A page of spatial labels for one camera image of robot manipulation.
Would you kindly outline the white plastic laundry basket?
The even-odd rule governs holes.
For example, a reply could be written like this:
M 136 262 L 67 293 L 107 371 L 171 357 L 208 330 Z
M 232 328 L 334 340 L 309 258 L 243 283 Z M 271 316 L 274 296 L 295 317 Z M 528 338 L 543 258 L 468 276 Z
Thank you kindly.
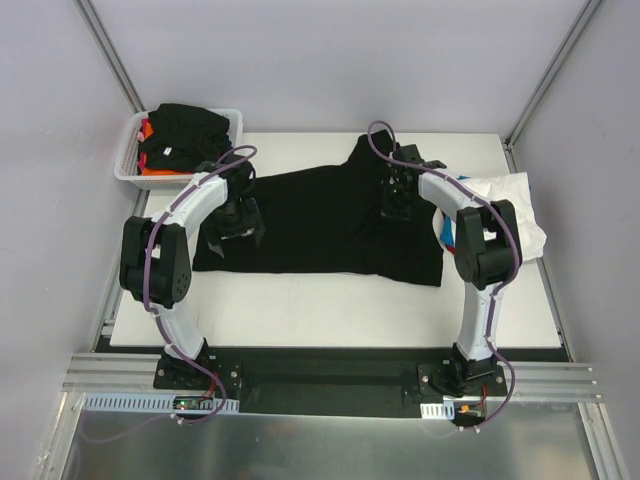
M 243 114 L 233 108 L 211 108 L 211 112 L 221 115 L 230 121 L 228 136 L 233 146 L 239 146 L 242 141 L 244 118 Z M 148 111 L 134 114 L 126 124 L 118 143 L 113 173 L 116 179 L 129 182 L 141 190 L 172 190 L 182 189 L 191 180 L 191 174 L 180 175 L 139 175 L 138 171 L 138 133 L 144 119 L 148 118 Z

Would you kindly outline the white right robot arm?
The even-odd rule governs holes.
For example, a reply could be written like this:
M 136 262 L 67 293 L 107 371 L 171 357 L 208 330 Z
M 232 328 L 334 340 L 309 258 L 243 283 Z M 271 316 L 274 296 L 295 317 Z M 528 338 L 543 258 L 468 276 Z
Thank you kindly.
M 452 176 L 440 161 L 424 161 L 416 145 L 396 145 L 385 187 L 384 211 L 399 215 L 419 197 L 456 225 L 454 262 L 465 283 L 463 319 L 452 358 L 429 375 L 429 386 L 460 398 L 481 388 L 496 372 L 495 332 L 506 286 L 522 264 L 515 207 L 490 201 Z

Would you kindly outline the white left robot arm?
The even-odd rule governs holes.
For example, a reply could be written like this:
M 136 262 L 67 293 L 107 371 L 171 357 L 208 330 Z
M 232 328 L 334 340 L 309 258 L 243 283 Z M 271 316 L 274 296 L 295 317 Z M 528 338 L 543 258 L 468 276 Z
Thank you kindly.
M 222 257 L 232 240 L 262 243 L 266 228 L 257 202 L 253 165 L 238 155 L 228 164 L 207 163 L 167 206 L 150 217 L 132 216 L 123 227 L 119 283 L 151 315 L 167 355 L 181 360 L 177 377 L 192 389 L 205 386 L 212 366 L 199 355 L 205 339 L 189 311 L 192 282 L 189 241 L 203 236 Z

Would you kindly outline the left aluminium frame post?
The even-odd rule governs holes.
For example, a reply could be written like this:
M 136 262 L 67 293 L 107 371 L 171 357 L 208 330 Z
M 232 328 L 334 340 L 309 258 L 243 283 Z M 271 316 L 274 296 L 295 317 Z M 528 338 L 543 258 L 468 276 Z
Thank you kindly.
M 128 108 L 127 117 L 122 123 L 122 126 L 125 126 L 134 115 L 147 110 L 140 89 L 135 85 L 129 68 L 126 66 L 95 3 L 90 0 L 73 0 L 72 4 L 79 13 L 111 77 L 118 87 L 121 98 Z

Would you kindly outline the black t shirt in basket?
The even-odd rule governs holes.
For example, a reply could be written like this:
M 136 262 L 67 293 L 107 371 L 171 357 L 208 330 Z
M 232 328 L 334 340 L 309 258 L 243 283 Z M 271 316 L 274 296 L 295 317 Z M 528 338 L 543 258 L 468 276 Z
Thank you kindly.
M 163 103 L 147 118 L 154 132 L 167 132 L 180 138 L 189 148 L 194 171 L 203 162 L 216 163 L 222 152 L 230 121 L 210 110 L 183 104 Z

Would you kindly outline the aluminium front rail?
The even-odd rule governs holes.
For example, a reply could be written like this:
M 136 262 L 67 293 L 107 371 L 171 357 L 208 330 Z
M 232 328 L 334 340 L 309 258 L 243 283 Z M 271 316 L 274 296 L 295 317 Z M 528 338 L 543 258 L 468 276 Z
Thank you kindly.
M 78 353 L 63 380 L 66 390 L 149 391 L 158 354 Z M 513 361 L 518 402 L 601 403 L 605 395 L 594 368 L 574 362 Z

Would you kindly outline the dark blue t shirt in basket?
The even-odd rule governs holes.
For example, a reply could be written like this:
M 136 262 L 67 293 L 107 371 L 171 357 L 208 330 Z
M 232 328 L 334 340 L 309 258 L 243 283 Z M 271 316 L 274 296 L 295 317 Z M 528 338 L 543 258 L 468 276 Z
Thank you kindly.
M 225 134 L 225 137 L 224 137 L 224 143 L 223 143 L 222 152 L 226 153 L 227 151 L 232 150 L 233 147 L 234 147 L 234 144 L 233 144 L 233 141 L 232 141 L 232 138 L 231 138 L 231 134 L 229 132 L 227 132 Z

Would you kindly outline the right aluminium frame post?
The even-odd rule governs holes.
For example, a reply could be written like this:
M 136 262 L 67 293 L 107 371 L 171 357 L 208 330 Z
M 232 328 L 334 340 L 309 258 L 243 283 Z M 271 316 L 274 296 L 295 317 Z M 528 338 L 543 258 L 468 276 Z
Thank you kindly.
M 603 0 L 588 0 L 585 1 L 580 8 L 576 18 L 571 23 L 567 33 L 564 35 L 561 43 L 552 56 L 551 61 L 544 70 L 542 77 L 536 84 L 522 112 L 518 116 L 514 126 L 505 137 L 504 146 L 508 151 L 511 151 L 514 148 L 517 141 L 522 136 L 534 113 L 545 99 L 551 87 L 554 85 L 555 80 L 562 72 L 571 54 L 604 4 L 605 2 Z

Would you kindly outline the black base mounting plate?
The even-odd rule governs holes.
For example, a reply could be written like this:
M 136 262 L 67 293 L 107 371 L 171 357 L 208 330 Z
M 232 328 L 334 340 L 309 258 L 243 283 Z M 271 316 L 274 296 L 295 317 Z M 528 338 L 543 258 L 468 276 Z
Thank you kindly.
M 450 349 L 205 347 L 193 365 L 162 354 L 158 390 L 227 396 L 255 414 L 412 418 L 445 397 L 502 399 L 496 360 L 466 375 Z

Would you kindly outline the white t shirt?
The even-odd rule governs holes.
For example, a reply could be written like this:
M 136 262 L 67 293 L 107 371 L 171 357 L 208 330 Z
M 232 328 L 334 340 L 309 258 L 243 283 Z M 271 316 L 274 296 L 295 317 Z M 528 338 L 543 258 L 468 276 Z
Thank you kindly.
M 460 206 L 460 201 L 469 201 L 470 198 L 462 194 L 450 182 L 429 175 L 434 181 L 438 198 L 441 200 L 436 205 L 440 207 Z M 529 179 L 526 173 L 515 173 L 497 177 L 460 178 L 457 180 L 464 184 L 466 189 L 473 191 L 475 200 L 483 197 L 487 201 L 497 202 L 508 200 L 515 209 L 518 235 L 521 249 L 521 261 L 523 263 L 535 260 L 543 256 L 547 236 L 537 224 L 530 196 Z M 449 217 L 453 224 L 455 209 L 443 210 L 445 217 Z

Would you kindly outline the pink t shirt in basket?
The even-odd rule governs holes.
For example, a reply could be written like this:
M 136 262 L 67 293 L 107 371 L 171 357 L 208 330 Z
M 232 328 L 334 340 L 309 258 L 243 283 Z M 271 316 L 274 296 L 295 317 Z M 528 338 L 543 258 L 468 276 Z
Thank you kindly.
M 141 150 L 141 145 L 153 133 L 153 129 L 147 118 L 141 120 L 140 129 L 137 132 L 137 174 L 142 175 L 145 169 L 147 154 Z

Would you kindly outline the black t shirt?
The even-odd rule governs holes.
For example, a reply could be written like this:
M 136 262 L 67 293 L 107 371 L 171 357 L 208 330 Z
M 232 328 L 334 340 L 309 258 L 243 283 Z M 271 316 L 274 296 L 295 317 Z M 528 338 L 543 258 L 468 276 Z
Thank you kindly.
M 180 138 L 189 148 L 194 171 L 203 162 L 216 163 L 222 152 L 230 121 L 210 110 L 183 104 L 163 103 L 147 118 L 154 132 L 167 132 Z
M 260 243 L 236 238 L 221 254 L 204 237 L 192 267 L 198 272 L 354 273 L 438 287 L 443 250 L 433 231 L 433 204 L 416 199 L 408 220 L 382 216 L 389 166 L 379 158 L 392 140 L 385 131 L 358 138 L 341 165 L 256 180 L 251 196 L 265 224 Z

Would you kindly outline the aluminium frame post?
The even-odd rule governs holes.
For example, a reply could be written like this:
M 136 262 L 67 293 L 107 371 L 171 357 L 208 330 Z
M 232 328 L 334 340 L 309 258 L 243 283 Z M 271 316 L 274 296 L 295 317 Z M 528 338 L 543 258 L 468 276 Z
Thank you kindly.
M 522 136 L 534 113 L 545 99 L 551 87 L 554 85 L 555 80 L 562 72 L 571 54 L 604 4 L 605 2 L 603 0 L 588 0 L 585 1 L 580 8 L 576 18 L 571 23 L 567 33 L 564 35 L 561 43 L 552 56 L 551 61 L 544 70 L 542 77 L 536 84 L 522 112 L 518 116 L 514 126 L 505 137 L 504 146 L 508 151 L 511 151 L 514 148 L 517 141 Z
M 73 0 L 72 4 L 79 13 L 111 77 L 118 87 L 121 98 L 128 108 L 127 117 L 122 123 L 122 126 L 125 126 L 134 115 L 147 110 L 140 89 L 135 85 L 129 68 L 126 66 L 95 3 L 90 0 Z

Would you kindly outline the orange t shirt in basket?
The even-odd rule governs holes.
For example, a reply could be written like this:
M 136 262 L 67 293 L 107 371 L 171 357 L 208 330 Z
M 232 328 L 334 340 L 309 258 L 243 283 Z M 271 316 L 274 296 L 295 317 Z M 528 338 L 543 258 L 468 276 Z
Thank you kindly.
M 155 133 L 151 122 L 144 118 L 137 134 L 138 173 L 142 176 L 188 175 L 194 171 L 194 161 L 184 142 L 167 132 Z

